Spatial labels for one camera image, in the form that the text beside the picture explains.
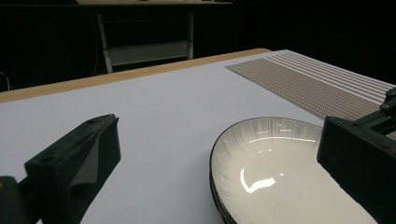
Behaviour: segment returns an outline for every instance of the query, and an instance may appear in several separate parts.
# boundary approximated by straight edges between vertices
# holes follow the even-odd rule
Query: black background
[[[0,71],[8,76],[12,89],[105,73],[96,12],[57,10],[0,8]],[[170,7],[103,12],[106,21],[113,21],[106,23],[108,44],[186,39],[186,12]],[[390,6],[234,1],[232,7],[199,8],[194,15],[194,58],[244,49],[290,49],[396,84],[396,26]]]

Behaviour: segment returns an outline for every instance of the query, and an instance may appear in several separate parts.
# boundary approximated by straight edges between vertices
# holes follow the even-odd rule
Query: wooden table edge
[[[231,59],[247,57],[247,56],[266,53],[270,51],[271,50],[269,49],[249,49],[234,53],[221,54],[221,55],[210,56],[210,57],[177,62],[177,63],[161,64],[151,67],[106,74],[96,77],[85,77],[85,78],[53,83],[43,86],[19,89],[15,91],[5,91],[5,92],[0,92],[0,103],[29,99],[29,98],[34,98],[38,96],[44,96],[44,95],[49,95],[64,91],[74,91],[74,90],[89,88],[98,85],[105,85],[112,82],[123,81],[131,78],[146,77],[150,75],[171,72],[185,68],[191,68],[209,63],[217,63]]]

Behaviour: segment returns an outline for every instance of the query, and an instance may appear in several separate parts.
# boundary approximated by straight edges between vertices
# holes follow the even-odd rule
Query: table surface
[[[226,68],[278,53],[253,49],[3,92],[1,175],[21,181],[23,164],[41,150],[87,119],[115,114],[121,161],[82,223],[222,223],[210,192],[209,160],[224,130],[257,117],[323,125]],[[318,210],[348,211],[339,205]]]

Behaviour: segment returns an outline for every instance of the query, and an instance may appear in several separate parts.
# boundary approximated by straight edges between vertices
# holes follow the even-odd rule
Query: ribbed mat
[[[289,50],[226,68],[320,119],[359,119],[378,110],[395,87]],[[388,137],[396,140],[396,132]]]

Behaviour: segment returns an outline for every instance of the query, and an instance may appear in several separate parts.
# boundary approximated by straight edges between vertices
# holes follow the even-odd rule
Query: white bowl
[[[214,189],[242,223],[375,223],[318,164],[321,128],[282,118],[236,123],[213,147]]]

